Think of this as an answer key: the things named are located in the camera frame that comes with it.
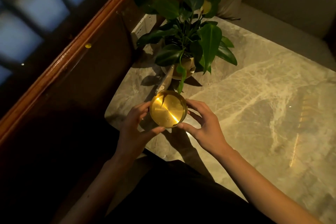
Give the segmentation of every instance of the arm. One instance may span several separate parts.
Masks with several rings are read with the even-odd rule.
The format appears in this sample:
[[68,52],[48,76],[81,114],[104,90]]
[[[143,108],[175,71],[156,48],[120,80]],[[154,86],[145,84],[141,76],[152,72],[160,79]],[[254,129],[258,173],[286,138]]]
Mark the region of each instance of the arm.
[[320,223],[229,146],[217,116],[205,103],[189,99],[187,103],[201,115],[188,111],[201,128],[196,129],[187,123],[180,123],[177,126],[190,133],[202,148],[218,160],[251,204],[278,224]]
[[148,132],[137,130],[141,119],[148,112],[149,105],[150,102],[139,104],[128,113],[120,129],[115,154],[103,165],[86,192],[62,219],[62,224],[89,223],[97,216],[97,213],[102,213],[104,216],[118,182],[144,150],[146,143],[165,130],[164,127],[156,127]]

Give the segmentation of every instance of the person's left hand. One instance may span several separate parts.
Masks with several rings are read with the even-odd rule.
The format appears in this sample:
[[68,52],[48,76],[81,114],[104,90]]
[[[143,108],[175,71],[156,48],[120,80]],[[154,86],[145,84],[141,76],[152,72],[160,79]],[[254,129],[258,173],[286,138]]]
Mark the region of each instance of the person's left hand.
[[146,144],[157,134],[165,130],[164,127],[156,127],[150,131],[138,131],[138,125],[143,119],[150,105],[141,103],[134,106],[126,116],[123,124],[121,125],[119,141],[115,156],[128,163],[133,162],[144,150]]

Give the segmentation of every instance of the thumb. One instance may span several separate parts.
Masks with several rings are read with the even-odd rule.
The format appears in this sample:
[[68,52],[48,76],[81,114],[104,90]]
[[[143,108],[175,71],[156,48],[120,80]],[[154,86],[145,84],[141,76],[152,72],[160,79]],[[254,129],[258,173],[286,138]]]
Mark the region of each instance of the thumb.
[[197,128],[191,126],[191,125],[188,124],[188,123],[184,123],[184,122],[179,123],[179,124],[177,125],[177,127],[183,129],[184,131],[186,131],[186,132],[188,132],[189,134],[191,134],[194,138],[196,138],[195,135],[196,135],[196,132],[197,132]]
[[166,129],[165,127],[153,128],[152,130],[149,130],[147,132],[143,132],[142,138],[146,141],[149,141],[150,139],[152,139],[153,137],[155,137],[159,133],[163,132],[165,129]]

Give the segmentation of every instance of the plant pot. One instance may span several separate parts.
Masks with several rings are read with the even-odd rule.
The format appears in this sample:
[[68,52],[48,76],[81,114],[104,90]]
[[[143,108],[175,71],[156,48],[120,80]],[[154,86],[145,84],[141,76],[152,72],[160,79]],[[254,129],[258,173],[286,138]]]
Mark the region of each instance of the plant pot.
[[[194,63],[194,58],[182,58],[181,59],[181,64],[187,70],[187,77],[186,78],[191,77],[193,75],[193,73],[195,72],[195,69],[196,69],[195,63]],[[181,80],[182,75],[176,71],[177,65],[178,65],[178,63],[174,65],[174,71],[173,71],[172,78],[175,79],[175,80]],[[161,67],[161,68],[162,68],[162,71],[165,74],[167,74],[170,66]]]

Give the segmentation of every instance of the forearm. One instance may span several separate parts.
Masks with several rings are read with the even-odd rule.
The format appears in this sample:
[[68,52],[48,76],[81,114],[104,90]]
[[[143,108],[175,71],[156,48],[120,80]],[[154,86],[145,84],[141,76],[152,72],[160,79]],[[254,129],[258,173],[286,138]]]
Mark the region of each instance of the forearm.
[[259,211],[278,224],[320,223],[311,214],[286,196],[236,150],[225,146],[214,157],[225,168],[247,200]]
[[61,223],[89,223],[111,201],[118,182],[131,165],[132,163],[122,161],[118,156],[108,160]]

